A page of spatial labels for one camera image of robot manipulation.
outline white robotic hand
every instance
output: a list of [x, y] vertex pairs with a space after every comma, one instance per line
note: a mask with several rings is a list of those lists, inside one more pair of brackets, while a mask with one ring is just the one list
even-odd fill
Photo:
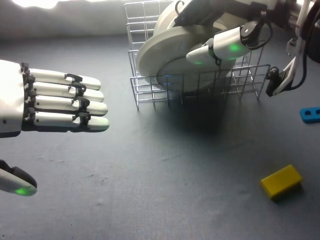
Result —
[[0, 60], [0, 137], [21, 131], [102, 132], [109, 121], [99, 80]]

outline wire dish rack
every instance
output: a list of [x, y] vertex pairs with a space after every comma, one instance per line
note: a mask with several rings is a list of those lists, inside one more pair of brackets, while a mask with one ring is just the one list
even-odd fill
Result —
[[[169, 105], [171, 100], [178, 100], [181, 104], [199, 103], [199, 101], [214, 103], [218, 97], [227, 100], [229, 94], [237, 95], [238, 100], [241, 101], [244, 93], [254, 93], [256, 99], [259, 100], [266, 80], [266, 72], [270, 68], [269, 64], [260, 65], [263, 48], [238, 58], [231, 69], [195, 72], [197, 77], [194, 78], [195, 81], [192, 84], [197, 87], [192, 92], [185, 91], [183, 74], [164, 76], [141, 76], [139, 74], [136, 65], [139, 49], [153, 36], [158, 18], [172, 2], [172, 0], [153, 0], [124, 5], [127, 34], [131, 47], [128, 52], [132, 71], [130, 83], [137, 109], [139, 110], [139, 105], [143, 102], [151, 102], [154, 105], [159, 101], [167, 101]], [[157, 78], [165, 79], [165, 83], [161, 86]]]

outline green light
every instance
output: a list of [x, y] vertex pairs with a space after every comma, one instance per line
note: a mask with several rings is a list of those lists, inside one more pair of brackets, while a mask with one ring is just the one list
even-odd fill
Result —
[[15, 190], [15, 193], [21, 196], [30, 196], [33, 195], [33, 191], [30, 191], [28, 187], [22, 187], [17, 190]]
[[241, 49], [242, 49], [242, 47], [240, 45], [238, 45], [238, 44], [231, 44], [229, 46], [229, 50], [231, 52], [239, 52]]

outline blue block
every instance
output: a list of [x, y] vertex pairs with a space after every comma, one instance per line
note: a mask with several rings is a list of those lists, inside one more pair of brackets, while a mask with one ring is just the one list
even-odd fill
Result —
[[306, 124], [320, 122], [320, 107], [307, 107], [300, 110], [302, 121]]

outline gray fabric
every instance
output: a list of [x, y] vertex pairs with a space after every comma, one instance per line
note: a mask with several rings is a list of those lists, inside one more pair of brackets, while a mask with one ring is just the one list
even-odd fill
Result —
[[[289, 36], [275, 32], [263, 63], [285, 67]], [[0, 192], [0, 239], [317, 240], [319, 65], [305, 84], [260, 103], [230, 99], [223, 115], [137, 111], [126, 36], [3, 42], [0, 58], [101, 80], [110, 128], [103, 133], [23, 132], [0, 139], [0, 157], [38, 182], [38, 193]], [[293, 164], [300, 194], [270, 201], [260, 180]]]

